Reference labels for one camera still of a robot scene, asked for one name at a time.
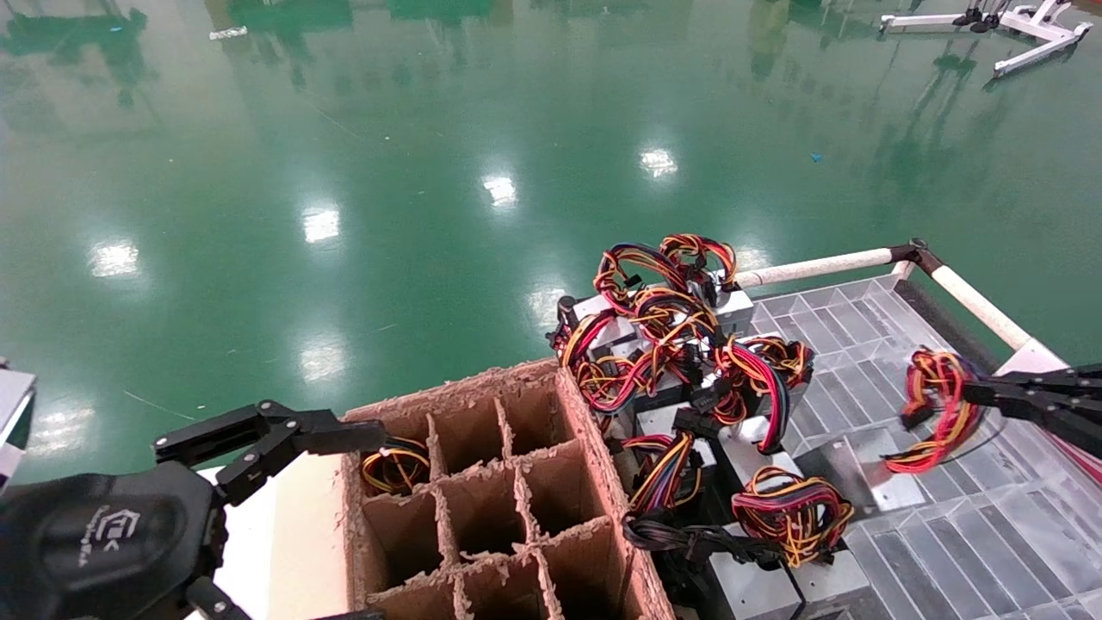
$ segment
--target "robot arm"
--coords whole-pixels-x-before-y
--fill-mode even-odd
[[[0,620],[177,620],[193,609],[247,620],[212,580],[225,507],[303,453],[372,452],[386,437],[377,422],[342,424],[329,411],[264,401],[158,439],[151,470],[13,487],[0,498]],[[191,469],[242,448],[213,486]]]

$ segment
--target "black wire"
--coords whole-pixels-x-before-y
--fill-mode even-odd
[[[696,545],[704,543],[707,555],[727,552],[735,562],[776,562],[781,557],[780,546],[763,539],[735,536],[717,525],[689,525],[676,527],[658,521],[657,516],[633,518],[625,515],[622,521],[624,539],[633,546],[648,552],[670,552],[684,550],[694,555]],[[693,559],[703,562],[704,556]]]

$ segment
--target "white pipe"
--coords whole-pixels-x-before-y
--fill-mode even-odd
[[[803,262],[792,262],[791,264],[778,264],[777,267],[763,267],[761,269],[739,271],[735,275],[735,280],[738,282],[738,285],[749,287],[836,273],[839,271],[849,271],[851,269],[861,269],[862,267],[887,264],[888,262],[892,262],[892,250],[882,247],[878,249],[855,251],[853,253],[843,253],[841,255],[804,260]]]
[[[942,264],[934,269],[930,273],[930,276],[949,291],[949,294],[953,295],[957,301],[960,301],[961,305],[968,307],[969,312],[975,315],[983,325],[987,326],[991,331],[1003,339],[1003,342],[1009,345],[1011,349],[1017,351],[1029,342],[1030,337],[1026,334],[1026,330],[1018,327],[1017,324],[1003,314],[1002,309],[996,307],[991,301],[987,301],[986,296],[972,287],[972,284],[965,282],[948,264]]]

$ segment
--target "logo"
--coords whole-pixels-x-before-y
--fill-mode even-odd
[[[77,566],[84,567],[88,564],[88,557],[96,547],[102,544],[99,551],[119,551],[119,541],[125,541],[134,535],[138,527],[138,520],[141,513],[131,510],[120,510],[105,515],[111,510],[110,504],[104,504],[91,515],[91,520],[84,529],[84,537],[80,539],[80,554],[77,557]]]
[[[99,529],[96,531],[96,540],[107,540],[107,544],[104,545],[105,552],[117,552],[120,540],[134,535],[134,527],[138,527],[139,519],[141,519],[141,514],[133,511],[112,512],[100,520]]]

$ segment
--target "plastic grid tray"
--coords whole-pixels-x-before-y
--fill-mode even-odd
[[[786,436],[795,455],[858,428],[888,428],[900,449],[918,439],[897,422],[909,357],[950,347],[895,283],[885,275],[757,304],[756,333],[818,353]],[[1098,487],[1027,423],[992,414],[976,445],[917,477],[926,505],[847,531],[890,617],[1102,620]]]

